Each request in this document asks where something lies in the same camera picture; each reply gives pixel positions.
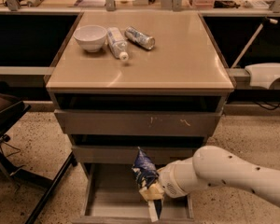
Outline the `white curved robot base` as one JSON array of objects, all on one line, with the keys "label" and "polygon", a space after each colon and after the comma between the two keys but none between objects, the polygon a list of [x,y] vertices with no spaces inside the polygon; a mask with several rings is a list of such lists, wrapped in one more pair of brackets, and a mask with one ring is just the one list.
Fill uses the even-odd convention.
[{"label": "white curved robot base", "polygon": [[269,89],[280,78],[280,63],[256,63],[245,67],[250,75],[250,86]]}]

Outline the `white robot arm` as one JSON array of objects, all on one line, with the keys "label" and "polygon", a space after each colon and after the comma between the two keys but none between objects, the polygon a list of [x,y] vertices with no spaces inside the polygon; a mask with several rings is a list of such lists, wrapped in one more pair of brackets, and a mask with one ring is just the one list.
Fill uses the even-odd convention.
[{"label": "white robot arm", "polygon": [[221,147],[201,147],[192,157],[160,169],[139,150],[133,176],[154,220],[161,216],[165,196],[179,198],[223,186],[245,190],[280,207],[280,171],[245,161]]}]

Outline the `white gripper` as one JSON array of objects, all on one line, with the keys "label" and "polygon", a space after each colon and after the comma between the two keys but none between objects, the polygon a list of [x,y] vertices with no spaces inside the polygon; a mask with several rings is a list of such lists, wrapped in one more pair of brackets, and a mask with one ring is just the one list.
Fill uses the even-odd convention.
[{"label": "white gripper", "polygon": [[145,201],[162,200],[164,192],[171,198],[184,197],[187,193],[182,190],[175,180],[175,164],[168,164],[158,170],[159,182],[151,184],[149,187],[143,186],[139,193]]}]

